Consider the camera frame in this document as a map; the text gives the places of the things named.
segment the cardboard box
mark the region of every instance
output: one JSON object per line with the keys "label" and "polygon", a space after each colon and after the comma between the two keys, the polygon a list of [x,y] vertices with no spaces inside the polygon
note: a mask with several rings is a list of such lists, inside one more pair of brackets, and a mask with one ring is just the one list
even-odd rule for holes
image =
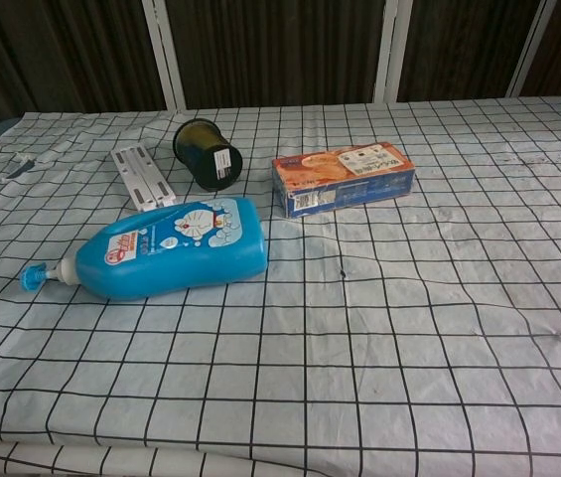
{"label": "cardboard box", "polygon": [[410,192],[415,166],[380,142],[273,160],[273,183],[289,218]]}

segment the table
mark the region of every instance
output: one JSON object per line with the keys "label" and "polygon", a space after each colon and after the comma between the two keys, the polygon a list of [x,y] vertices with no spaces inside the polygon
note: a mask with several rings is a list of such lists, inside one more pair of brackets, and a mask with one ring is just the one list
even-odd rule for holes
{"label": "table", "polygon": [[[135,213],[114,147],[141,141],[182,201],[215,196],[172,158],[191,117],[245,158],[223,192],[255,202],[267,272],[137,302],[22,291],[24,266]],[[271,159],[374,141],[416,164],[412,194],[283,218]],[[0,181],[6,470],[81,449],[100,472],[131,446],[199,475],[219,455],[238,459],[216,475],[561,475],[561,97],[29,113],[0,179],[22,157],[36,166]]]}

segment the black container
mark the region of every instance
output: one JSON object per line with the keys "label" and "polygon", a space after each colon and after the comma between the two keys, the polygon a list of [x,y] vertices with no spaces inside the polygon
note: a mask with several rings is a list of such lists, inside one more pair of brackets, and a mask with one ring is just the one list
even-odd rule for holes
{"label": "black container", "polygon": [[183,123],[172,147],[203,189],[220,191],[233,184],[242,171],[240,152],[220,134],[220,129],[207,119]]}

